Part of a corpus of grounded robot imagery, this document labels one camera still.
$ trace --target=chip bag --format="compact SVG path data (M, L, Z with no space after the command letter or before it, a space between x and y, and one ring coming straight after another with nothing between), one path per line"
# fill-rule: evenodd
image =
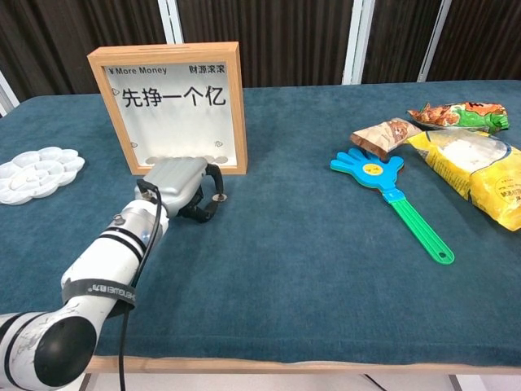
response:
M495 134L508 129L508 116L503 106L497 103L445 104L432 108L427 103L420 111L408 113L419 124L431 129L462 127Z
M357 130L351 134L350 139L358 147L385 160L390 151L403 144L407 138L421 132L421 129L408 121L392 118L381 124Z
M521 228L521 151L482 132L425 131L407 140L460 196L505 228Z

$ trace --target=blue plastic hand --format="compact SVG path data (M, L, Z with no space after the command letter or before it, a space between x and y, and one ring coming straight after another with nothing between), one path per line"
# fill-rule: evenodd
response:
M384 195L391 195L392 189L396 188L398 171L403 165L404 160L398 156L383 163L372 153L351 148L348 153L339 152L336 159L331 161L330 167L334 171L352 175L363 186L377 188Z

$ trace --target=white pole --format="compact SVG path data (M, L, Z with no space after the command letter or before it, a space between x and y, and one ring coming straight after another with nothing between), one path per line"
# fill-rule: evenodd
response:
M6 116L8 112L19 104L20 102L16 98L11 86L9 86L9 83L0 71L0 114Z
M181 19L177 9L177 0L157 0L163 22L166 43L183 43Z
M434 58L436 48L438 47L438 41L440 40L440 35L443 30L445 20L447 19L447 14L449 13L451 3L452 0L441 1L440 9L438 10L438 17L436 18L436 22L432 30L431 40L429 41L429 46L425 52L425 57L423 57L422 67L420 68L420 73L418 74L418 81L425 81L427 79L427 75L431 69L432 59Z
M364 6L361 10L360 29L358 30L357 52L355 54L355 62L352 66L351 84L360 84L362 74L364 73L367 42L369 41L371 23L373 21L373 10L374 0L364 0Z
M345 54L344 73L342 84L351 84L352 65L355 62L357 51L358 29L360 28L360 18L363 0L354 0L351 11L351 24L349 26L348 49Z

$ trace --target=robotic arm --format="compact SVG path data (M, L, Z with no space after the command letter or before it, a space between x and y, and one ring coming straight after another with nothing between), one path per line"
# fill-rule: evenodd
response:
M200 183L206 174L213 177L217 193L200 209ZM160 191L160 216L157 199L146 185ZM118 313L116 303L134 303L131 283L147 247L164 235L171 217L210 220L225 200L223 190L221 171L203 158L158 161L144 181L138 180L136 200L63 274L63 308L0 315L0 388L59 389L81 375L94 354L103 322ZM159 229L150 243L157 218Z

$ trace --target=table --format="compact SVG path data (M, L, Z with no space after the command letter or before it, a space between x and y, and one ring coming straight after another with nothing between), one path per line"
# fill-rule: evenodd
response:
M503 103L511 127L498 137L521 146L521 81L246 89L248 173L225 177L210 223L171 221L138 285L127 371L519 372L519 232L403 146L398 185L456 256L441 266L378 193L329 169L354 130L465 100ZM62 273L133 199L136 177L96 94L30 99L0 134L0 161L53 145L86 160L52 196L0 205L0 313L57 309ZM120 323L106 321L91 371L116 369Z

